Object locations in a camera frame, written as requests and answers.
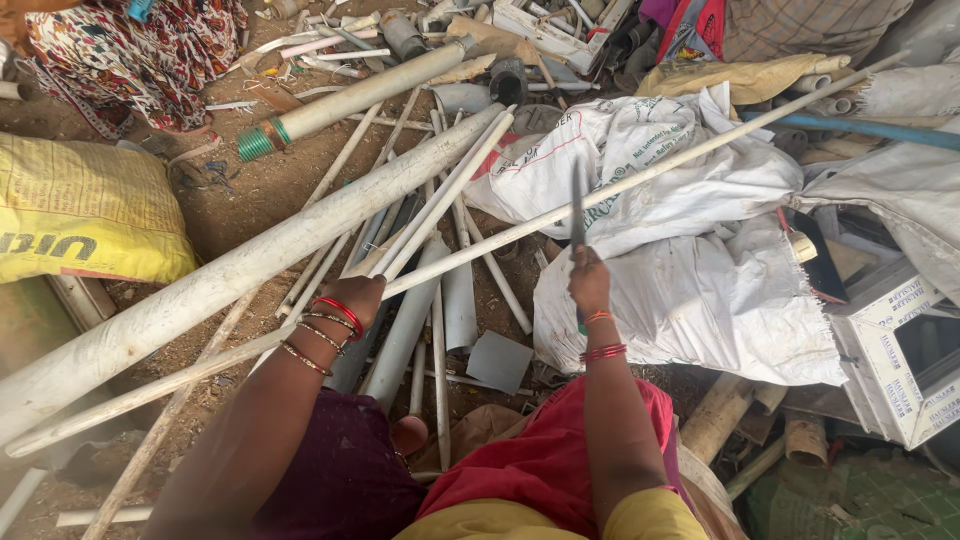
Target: scrap pile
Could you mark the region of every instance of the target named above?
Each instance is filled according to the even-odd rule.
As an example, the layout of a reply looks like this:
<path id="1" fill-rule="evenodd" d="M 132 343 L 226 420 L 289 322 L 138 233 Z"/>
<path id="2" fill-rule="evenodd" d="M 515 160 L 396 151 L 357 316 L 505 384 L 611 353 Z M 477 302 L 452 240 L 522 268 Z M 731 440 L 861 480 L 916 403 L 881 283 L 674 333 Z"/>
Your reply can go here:
<path id="1" fill-rule="evenodd" d="M 691 62 L 722 58 L 694 54 L 704 29 L 684 38 L 684 51 L 664 35 L 661 14 L 632 0 L 441 0 L 421 12 L 334 17 L 341 4 L 311 15 L 306 2 L 274 0 L 258 12 L 296 29 L 231 68 L 251 78 L 256 101 L 210 107 L 262 100 L 277 112 L 236 138 L 243 161 L 359 121 L 302 211 L 0 380 L 0 442 L 14 457 L 174 393 L 91 530 L 114 518 L 198 381 L 262 362 L 337 277 L 383 274 L 389 283 L 373 327 L 345 347 L 324 385 L 390 410 L 412 358 L 405 421 L 428 430 L 420 414 L 424 376 L 432 377 L 445 470 L 447 380 L 529 393 L 520 383 L 534 356 L 563 376 L 583 373 L 587 339 L 566 292 L 569 253 L 543 262 L 532 320 L 492 255 L 535 232 L 563 247 L 572 220 L 583 219 L 587 245 L 610 268 L 629 361 L 724 372 L 681 429 L 681 461 L 714 486 L 710 466 L 733 463 L 738 475 L 713 499 L 734 521 L 731 501 L 781 456 L 830 462 L 828 440 L 850 431 L 825 416 L 906 450 L 960 417 L 960 121 L 952 116 L 960 93 L 919 99 L 905 88 L 955 85 L 952 49 L 907 66 L 915 58 L 894 51 L 857 69 L 849 54 Z M 910 42 L 908 29 L 900 27 L 900 44 Z M 258 72 L 276 49 L 282 63 Z M 350 84 L 291 94 L 281 83 L 303 69 Z M 586 98 L 612 85 L 617 95 Z M 399 116 L 386 117 L 384 101 L 407 91 Z M 429 122 L 412 118 L 424 92 L 436 103 Z M 371 124 L 393 130 L 370 172 L 328 194 Z M 405 129 L 422 139 L 398 156 Z M 225 166 L 217 171 L 225 178 Z M 587 194 L 584 214 L 571 218 L 578 191 Z M 468 207 L 513 226 L 484 237 Z M 448 211 L 454 250 L 438 232 Z M 330 275 L 344 253 L 343 271 Z M 305 258 L 276 309 L 279 329 L 221 351 L 262 283 Z M 476 258 L 533 335 L 533 350 L 478 335 Z M 401 292 L 401 302 L 391 300 Z M 195 365 L 37 426 L 231 303 Z M 449 373 L 447 355 L 468 356 L 468 377 Z M 735 431 L 743 438 L 733 444 L 749 442 L 732 454 Z M 841 511 L 846 518 L 834 515 L 849 522 Z"/>

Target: woman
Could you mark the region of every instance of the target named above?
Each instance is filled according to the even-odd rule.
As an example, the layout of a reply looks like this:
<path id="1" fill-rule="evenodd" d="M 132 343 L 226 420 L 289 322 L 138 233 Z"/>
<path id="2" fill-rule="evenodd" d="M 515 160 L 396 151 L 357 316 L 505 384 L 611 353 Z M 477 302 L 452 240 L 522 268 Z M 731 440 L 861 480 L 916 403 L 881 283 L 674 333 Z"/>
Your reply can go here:
<path id="1" fill-rule="evenodd" d="M 0 0 L 0 31 L 32 56 L 40 88 L 104 138 L 125 136 L 134 114 L 172 134 L 204 131 L 199 92 L 236 59 L 247 12 L 240 0 L 156 0 L 140 23 L 130 3 Z"/>
<path id="2" fill-rule="evenodd" d="M 376 401 L 321 389 L 384 285 L 353 278 L 324 291 L 178 466 L 144 539 L 706 538 L 678 493 L 675 454 L 664 465 L 676 446 L 669 398 L 631 375 L 592 250 L 577 254 L 569 286 L 587 315 L 587 373 L 425 498 Z"/>

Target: white plastic tarp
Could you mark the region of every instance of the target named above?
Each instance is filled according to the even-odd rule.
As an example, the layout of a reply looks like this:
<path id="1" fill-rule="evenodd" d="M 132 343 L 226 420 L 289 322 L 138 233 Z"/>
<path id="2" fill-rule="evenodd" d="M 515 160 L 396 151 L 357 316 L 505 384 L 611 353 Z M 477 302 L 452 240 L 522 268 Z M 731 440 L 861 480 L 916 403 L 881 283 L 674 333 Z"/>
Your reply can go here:
<path id="1" fill-rule="evenodd" d="M 574 163 L 584 192 L 732 129 L 724 84 L 677 98 L 595 100 L 567 110 L 538 141 L 502 139 L 489 174 L 464 190 L 467 204 L 510 223 L 571 200 Z M 785 203 L 803 185 L 795 161 L 764 130 L 726 144 L 644 184 L 585 209 L 587 243 L 603 258 L 670 236 L 712 231 L 715 223 L 757 216 Z M 568 220 L 541 231 L 569 238 Z"/>
<path id="2" fill-rule="evenodd" d="M 940 131 L 960 134 L 960 119 Z M 960 152 L 912 142 L 828 168 L 796 206 L 860 205 L 883 220 L 910 262 L 960 303 Z"/>
<path id="3" fill-rule="evenodd" d="M 632 363 L 695 363 L 752 380 L 797 385 L 847 378 L 820 301 L 774 213 L 725 228 L 644 244 L 606 260 L 611 314 Z M 569 248 L 534 290 L 537 358 L 565 374 L 584 370 L 587 338 L 566 291 Z"/>

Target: dusty floor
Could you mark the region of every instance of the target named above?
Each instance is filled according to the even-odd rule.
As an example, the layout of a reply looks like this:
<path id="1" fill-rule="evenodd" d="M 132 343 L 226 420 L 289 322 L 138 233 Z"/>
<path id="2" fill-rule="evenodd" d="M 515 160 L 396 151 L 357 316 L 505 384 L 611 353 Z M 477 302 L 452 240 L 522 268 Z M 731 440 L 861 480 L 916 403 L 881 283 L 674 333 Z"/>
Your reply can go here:
<path id="1" fill-rule="evenodd" d="M 249 5 L 249 7 L 251 8 L 252 23 L 250 49 L 275 37 L 290 33 L 291 29 L 286 21 L 268 22 L 252 14 L 252 9 L 262 9 L 259 0 L 255 2 L 255 5 Z M 337 15 L 366 14 L 373 10 L 384 12 L 391 7 L 410 10 L 421 9 L 417 7 L 415 0 L 351 0 L 337 11 Z M 311 5 L 312 13 L 316 14 L 320 11 L 320 3 Z M 279 63 L 279 56 L 277 52 L 274 52 L 264 58 L 257 67 L 263 70 L 277 63 Z M 297 79 L 287 84 L 291 93 L 315 86 L 348 85 L 351 83 L 351 80 L 344 77 L 330 77 L 326 72 L 316 70 L 301 72 L 296 75 Z M 36 90 L 36 83 L 32 77 L 24 75 L 18 77 L 21 83 L 34 89 L 34 97 L 26 103 L 0 101 L 0 130 L 15 135 L 55 140 L 89 140 L 106 143 L 85 124 L 71 106 L 53 101 L 40 93 Z M 245 76 L 238 70 L 227 75 L 223 80 L 210 85 L 205 91 L 207 103 L 220 104 L 253 99 L 243 89 L 244 80 Z M 382 110 L 388 116 L 399 116 L 408 95 L 407 92 L 404 92 L 388 100 Z M 304 101 L 312 101 L 320 97 L 320 95 L 311 96 L 305 98 Z M 433 107 L 432 96 L 428 92 L 424 92 L 414 108 L 411 119 L 429 121 L 429 111 Z M 241 163 L 235 147 L 237 133 L 273 114 L 270 108 L 262 102 L 254 106 L 253 114 L 243 113 L 240 110 L 221 110 L 215 113 L 213 131 L 221 135 L 224 142 L 217 150 L 204 155 L 202 158 L 193 159 L 192 163 L 200 168 L 207 161 L 226 161 L 228 177 L 234 171 L 238 171 L 236 177 L 229 181 L 229 186 L 233 190 L 232 193 L 228 193 L 220 185 L 215 185 L 204 191 L 190 189 L 182 184 L 174 185 L 174 192 L 180 202 L 180 208 L 186 222 L 187 233 L 197 253 L 204 260 L 212 260 L 222 255 L 299 211 L 316 182 L 332 163 L 356 126 L 354 121 L 342 121 L 333 127 L 320 131 L 317 135 L 298 141 L 285 152 L 274 153 L 252 163 Z M 341 185 L 342 181 L 359 178 L 370 169 L 391 129 L 372 126 L 364 137 L 363 143 L 347 162 L 335 186 Z M 130 139 L 140 141 L 150 133 L 155 132 L 146 126 L 141 126 Z M 402 154 L 412 148 L 422 135 L 423 132 L 405 130 L 396 145 L 397 153 Z M 176 137 L 174 146 L 166 154 L 172 157 L 208 141 L 208 135 Z M 473 215 L 480 229 L 484 232 L 502 226 L 482 212 L 475 210 Z M 441 229 L 444 231 L 447 244 L 455 245 L 450 233 L 448 219 L 444 219 Z M 540 273 L 534 259 L 534 253 L 542 246 L 544 240 L 545 238 L 539 234 L 523 238 L 520 241 L 519 256 L 515 260 L 502 263 L 504 273 L 513 285 L 517 297 L 528 314 L 533 313 L 533 288 Z M 339 274 L 339 268 L 342 266 L 345 257 L 346 255 L 341 256 L 341 259 L 334 265 L 330 272 L 331 276 Z M 261 289 L 252 307 L 230 337 L 228 347 L 246 342 L 278 327 L 279 320 L 274 317 L 274 311 L 285 292 L 296 280 L 304 264 L 305 261 L 302 261 L 290 270 L 281 273 Z M 532 347 L 531 338 L 523 335 L 506 303 L 502 300 L 486 266 L 477 260 L 473 263 L 473 270 L 476 302 L 478 305 L 486 307 L 478 310 L 480 333 L 482 334 L 487 329 L 494 330 Z M 120 309 L 132 306 L 159 289 L 156 285 L 134 282 L 106 282 L 105 285 Z M 226 309 L 222 310 L 203 324 L 161 348 L 155 356 L 135 364 L 131 369 L 112 380 L 109 384 L 110 389 L 119 394 L 192 364 L 198 352 L 220 324 L 226 311 Z M 204 424 L 216 413 L 222 403 L 236 392 L 238 385 L 244 380 L 251 366 L 252 360 L 227 369 L 220 374 L 226 378 L 220 379 L 220 383 L 217 382 L 218 378 L 201 381 L 185 411 L 180 414 L 175 427 L 156 454 L 146 474 L 128 498 L 127 503 L 151 503 L 156 498 L 159 489 L 170 475 L 171 462 L 176 463 L 177 458 L 183 456 L 189 450 L 197 436 L 203 431 Z M 638 370 L 637 374 L 654 380 L 668 391 L 671 390 L 671 376 L 666 368 L 647 367 Z M 457 420 L 475 407 L 491 402 L 520 410 L 528 402 L 536 405 L 549 393 L 549 389 L 545 386 L 532 384 L 529 373 L 524 382 L 524 387 L 536 387 L 537 395 L 510 398 L 494 390 L 473 389 L 461 384 L 450 384 L 451 416 L 454 420 Z M 405 383 L 400 392 L 401 397 L 397 399 L 398 405 L 393 411 L 394 416 L 406 412 L 403 396 L 407 392 L 409 392 L 409 384 Z M 433 399 L 432 383 L 428 382 L 425 385 L 424 403 L 431 404 Z M 678 400 L 678 413 L 683 417 L 692 412 L 691 404 L 696 404 L 696 401 L 692 400 L 692 397 Z M 165 399 L 158 400 L 131 413 L 134 423 L 142 430 L 148 429 L 162 410 L 165 401 Z M 427 405 L 425 409 L 427 425 L 435 425 L 433 407 Z M 69 481 L 57 481 L 48 478 L 36 491 L 5 538 L 11 540 L 79 538 L 83 534 L 83 527 L 55 527 L 58 512 L 70 508 L 98 506 L 109 492 L 113 481 L 123 470 L 132 449 L 133 446 L 130 443 L 118 442 L 104 450 L 93 453 L 89 458 L 90 462 L 95 464 L 96 474 L 87 479 L 85 483 L 92 483 L 93 485 L 88 485 L 85 489 L 81 489 Z M 114 525 L 109 530 L 107 538 L 133 539 L 138 536 L 141 527 L 141 524 Z"/>

